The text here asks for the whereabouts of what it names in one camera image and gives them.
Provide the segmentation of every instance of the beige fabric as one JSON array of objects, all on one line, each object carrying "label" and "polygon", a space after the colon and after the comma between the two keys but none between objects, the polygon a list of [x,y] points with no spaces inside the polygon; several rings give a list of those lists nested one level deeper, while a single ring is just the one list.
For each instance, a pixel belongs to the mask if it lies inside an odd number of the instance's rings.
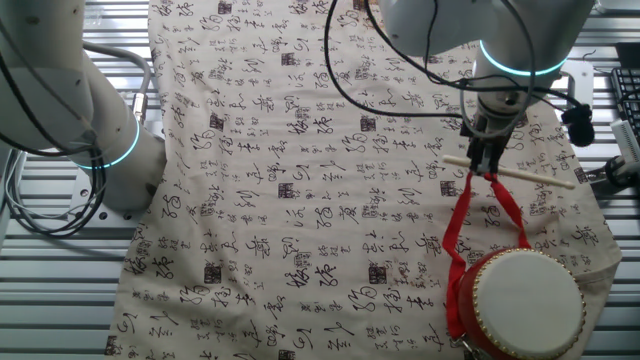
[{"label": "beige fabric", "polygon": [[[463,359],[447,334],[441,240],[465,171],[441,158],[464,156],[468,141],[452,119],[373,116],[342,99],[323,66],[328,5],[151,1],[168,164],[127,254],[107,359]],[[458,93],[399,61],[353,2],[340,2],[331,39],[359,101],[459,110]],[[431,69],[457,79],[476,51]],[[584,180],[544,104],[503,165]],[[469,261],[517,239],[489,184],[473,184],[458,248]],[[588,329],[566,356],[577,359],[620,251],[588,184],[504,184],[532,246],[584,284]]]}]

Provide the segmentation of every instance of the keyboard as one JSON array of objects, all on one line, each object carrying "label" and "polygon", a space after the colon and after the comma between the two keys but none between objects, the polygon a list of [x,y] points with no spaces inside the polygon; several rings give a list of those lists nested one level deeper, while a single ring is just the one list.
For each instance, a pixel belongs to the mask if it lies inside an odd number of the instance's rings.
[{"label": "keyboard", "polygon": [[638,0],[598,0],[596,10],[606,15],[637,15],[640,14]]},{"label": "keyboard", "polygon": [[[613,69],[611,83],[616,102],[618,102],[626,93],[640,90],[640,69]],[[634,134],[638,136],[638,132],[640,132],[640,94],[631,95],[628,100],[623,102],[620,117],[629,121]]]}]

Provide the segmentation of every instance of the table surface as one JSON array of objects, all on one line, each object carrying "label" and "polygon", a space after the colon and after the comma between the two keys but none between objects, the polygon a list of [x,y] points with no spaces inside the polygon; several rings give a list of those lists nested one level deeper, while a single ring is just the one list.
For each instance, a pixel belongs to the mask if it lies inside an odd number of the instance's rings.
[{"label": "table surface", "polygon": [[[151,61],[148,1],[87,1],[87,11],[101,15],[99,24],[87,26],[87,41],[121,47]],[[604,16],[593,11],[570,59],[586,56],[596,69],[608,73],[619,66],[614,45],[620,41],[640,41],[640,18]],[[132,93],[139,88],[142,72],[134,65],[94,53],[90,57],[119,91]],[[566,84],[565,79],[555,87],[563,90]],[[562,104],[556,99],[552,102]],[[585,170],[601,167],[619,155],[609,127],[616,118],[608,76],[596,71],[596,141],[586,149],[574,149]],[[155,133],[162,129],[160,102],[153,84],[145,126]],[[45,214],[66,211],[77,174],[77,167],[65,159],[29,157],[21,185],[26,205]],[[615,196],[598,196],[598,200],[622,249],[623,260],[583,359],[637,359],[640,196],[629,189]],[[0,220],[0,232],[5,233],[0,239],[0,360],[102,359],[121,263],[133,229],[84,231],[60,242],[34,236],[14,220],[4,218]],[[18,334],[18,341],[3,342],[9,332],[14,335],[12,339]]]}]

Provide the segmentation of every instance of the red ribbon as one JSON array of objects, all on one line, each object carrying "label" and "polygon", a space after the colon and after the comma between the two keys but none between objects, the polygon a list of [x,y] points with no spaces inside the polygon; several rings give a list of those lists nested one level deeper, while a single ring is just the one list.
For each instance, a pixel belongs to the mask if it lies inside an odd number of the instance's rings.
[{"label": "red ribbon", "polygon": [[[522,224],[522,214],[520,213],[520,207],[516,204],[509,191],[498,181],[495,174],[485,174],[485,179],[491,182],[491,188],[498,199],[500,205],[505,209],[511,220],[520,229],[518,235],[518,247],[530,249],[531,245],[527,241],[527,235],[524,231],[524,225]],[[447,326],[449,327],[449,334],[453,339],[458,339],[465,334],[466,330],[460,321],[460,314],[458,313],[458,293],[460,291],[460,280],[465,273],[467,263],[456,252],[456,244],[458,243],[458,236],[460,235],[460,229],[467,216],[469,210],[469,203],[471,202],[471,179],[473,173],[469,172],[467,175],[467,182],[464,187],[464,191],[456,207],[453,209],[453,216],[447,227],[447,231],[444,233],[444,239],[442,240],[442,247],[451,256],[451,267],[449,268],[449,285],[447,287]]]}]

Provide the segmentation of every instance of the small drum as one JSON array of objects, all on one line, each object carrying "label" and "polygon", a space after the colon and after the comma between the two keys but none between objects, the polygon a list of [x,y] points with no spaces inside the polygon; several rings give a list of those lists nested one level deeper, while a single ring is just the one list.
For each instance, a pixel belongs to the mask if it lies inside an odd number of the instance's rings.
[{"label": "small drum", "polygon": [[531,249],[492,252],[462,278],[467,336],[496,360],[556,359],[578,341],[586,304],[571,271]]}]

